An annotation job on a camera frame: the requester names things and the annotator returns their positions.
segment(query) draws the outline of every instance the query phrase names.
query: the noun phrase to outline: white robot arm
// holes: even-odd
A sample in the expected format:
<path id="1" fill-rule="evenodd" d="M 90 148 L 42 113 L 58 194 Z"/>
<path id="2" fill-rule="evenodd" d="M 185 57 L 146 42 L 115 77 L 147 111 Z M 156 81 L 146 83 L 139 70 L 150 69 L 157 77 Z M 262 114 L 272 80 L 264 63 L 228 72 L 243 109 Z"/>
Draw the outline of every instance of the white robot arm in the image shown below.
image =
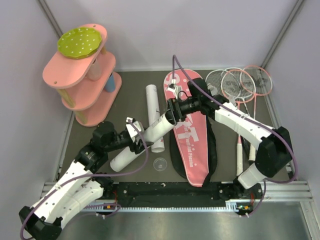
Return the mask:
<path id="1" fill-rule="evenodd" d="M 202 89 L 207 89 L 203 79 L 195 79 L 194 81 L 198 86 L 202 86 Z M 129 120 L 132 121 L 135 128 L 127 124 L 126 130 L 119 134 L 116 133 L 111 122 L 100 123 L 93 132 L 93 138 L 90 143 L 79 151 L 67 172 L 49 191 L 48 194 L 56 190 L 54 195 L 48 198 L 32 214 L 32 209 L 43 198 L 32 207 L 25 206 L 19 212 L 22 222 L 31 216 L 26 223 L 25 229 L 36 240 L 57 239 L 66 224 L 86 205 L 99 199 L 110 184 L 111 180 L 105 177 L 90 179 L 90 175 L 95 174 L 107 162 L 108 152 L 125 148 L 110 162 L 112 169 L 119 172 L 145 150 L 136 130 L 143 135 L 149 147 L 172 130 L 178 122 L 183 122 L 188 114 L 197 111 L 216 122 L 228 126 L 246 138 L 257 149 L 254 164 L 233 181 L 233 191 L 237 194 L 244 193 L 247 189 L 267 177 L 273 177 L 291 160 L 286 148 L 272 133 L 245 120 L 244 118 L 249 119 L 250 117 L 235 108 L 226 98 L 221 95 L 214 96 L 217 101 L 239 113 L 241 117 L 211 102 L 207 97 L 195 90 L 193 86 L 189 86 L 189 89 L 192 96 L 185 100 L 169 99 L 166 113 L 146 130 L 144 130 L 140 122 L 132 118 L 127 118 L 127 123 Z M 291 146 L 289 132 L 285 128 L 280 127 L 273 130 Z M 83 175 L 86 177 L 73 180 L 66 186 L 61 187 L 72 178 Z M 86 187 L 76 192 L 88 179 L 90 180 Z"/>

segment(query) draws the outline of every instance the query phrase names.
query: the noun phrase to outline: gray table surface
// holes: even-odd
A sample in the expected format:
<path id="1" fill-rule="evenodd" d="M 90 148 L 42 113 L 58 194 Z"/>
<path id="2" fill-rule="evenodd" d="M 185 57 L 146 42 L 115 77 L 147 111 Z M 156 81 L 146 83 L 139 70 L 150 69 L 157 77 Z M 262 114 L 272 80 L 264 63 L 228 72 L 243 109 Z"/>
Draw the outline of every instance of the gray table surface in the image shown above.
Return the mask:
<path id="1" fill-rule="evenodd" d="M 250 218 L 226 212 L 76 216 L 58 240 L 311 240 L 298 202 L 264 202 Z"/>
<path id="2" fill-rule="evenodd" d="M 208 70 L 197 71 L 203 78 L 209 73 Z M 122 77 L 122 87 L 106 117 L 107 121 L 114 124 L 115 129 L 121 132 L 125 128 L 126 117 L 133 117 L 142 122 L 144 126 L 148 126 L 148 112 L 146 101 L 146 86 L 154 84 L 157 86 L 159 107 L 161 114 L 166 109 L 165 95 L 163 91 L 163 83 L 165 76 L 169 71 L 135 71 L 120 72 Z M 253 111 L 253 101 L 247 104 L 249 111 Z M 257 98 L 256 119 L 260 122 L 272 126 L 270 115 L 264 97 Z M 211 181 L 225 182 L 232 181 L 236 177 L 236 143 L 237 134 L 228 127 L 210 121 L 216 138 L 218 164 L 215 173 L 211 177 Z M 61 174 L 64 174 L 78 151 L 86 145 L 92 137 L 95 127 L 81 126 L 74 119 L 71 129 L 69 142 L 67 145 L 65 158 Z M 169 148 L 169 134 L 164 136 L 165 151 L 161 153 L 150 152 L 149 161 L 140 172 L 128 176 L 114 177 L 119 182 L 186 182 L 186 179 L 178 175 L 172 166 Z M 120 150 L 111 152 L 109 159 L 113 159 Z M 167 161 L 167 168 L 164 171 L 156 171 L 153 162 L 156 158 L 162 157 Z M 137 169 L 145 160 L 145 154 L 139 156 L 122 172 L 129 172 Z M 248 167 L 248 163 L 244 161 L 244 168 Z M 99 172 L 114 173 L 110 168 L 109 161 L 100 168 Z M 275 177 L 275 180 L 283 181 L 288 179 L 286 169 L 282 169 Z"/>

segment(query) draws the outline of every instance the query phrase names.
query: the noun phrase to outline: racket strings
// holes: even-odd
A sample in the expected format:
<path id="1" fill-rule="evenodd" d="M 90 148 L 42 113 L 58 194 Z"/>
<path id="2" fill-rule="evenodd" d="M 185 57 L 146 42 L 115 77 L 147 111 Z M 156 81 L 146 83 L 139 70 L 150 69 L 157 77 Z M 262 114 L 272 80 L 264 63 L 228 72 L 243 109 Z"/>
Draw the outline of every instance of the racket strings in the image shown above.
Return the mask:
<path id="1" fill-rule="evenodd" d="M 205 82 L 208 86 L 208 89 L 211 91 L 211 93 L 215 93 L 215 95 L 220 94 L 222 95 L 221 90 L 221 82 L 223 76 L 227 73 L 226 70 L 218 69 L 210 72 L 206 78 Z"/>
<path id="2" fill-rule="evenodd" d="M 237 103 L 246 103 L 253 99 L 256 86 L 248 73 L 232 69 L 222 77 L 221 90 L 226 98 L 234 99 Z"/>
<path id="3" fill-rule="evenodd" d="M 255 84 L 256 95 L 265 96 L 271 92 L 273 83 L 266 70 L 256 65 L 246 66 L 243 70 L 252 77 Z"/>

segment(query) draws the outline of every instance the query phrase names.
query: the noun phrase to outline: shelf support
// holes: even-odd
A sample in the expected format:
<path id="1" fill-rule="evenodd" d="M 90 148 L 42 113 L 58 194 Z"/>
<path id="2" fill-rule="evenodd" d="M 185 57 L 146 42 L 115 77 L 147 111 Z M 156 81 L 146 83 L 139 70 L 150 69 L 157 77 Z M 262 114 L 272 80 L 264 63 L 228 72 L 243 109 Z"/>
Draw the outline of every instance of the shelf support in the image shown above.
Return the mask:
<path id="1" fill-rule="evenodd" d="M 69 95 L 69 93 L 65 89 L 57 89 L 57 92 L 60 94 L 60 96 L 65 100 L 65 102 L 70 106 L 70 108 L 74 108 L 76 103 L 72 99 L 72 97 Z"/>
<path id="2" fill-rule="evenodd" d="M 101 53 L 102 53 L 102 54 L 106 54 L 106 53 L 107 53 L 107 49 L 106 49 L 105 46 L 103 46 L 103 48 L 101 49 Z"/>
<path id="3" fill-rule="evenodd" d="M 83 124 L 87 124 L 87 118 L 82 111 L 74 111 L 74 113 Z"/>

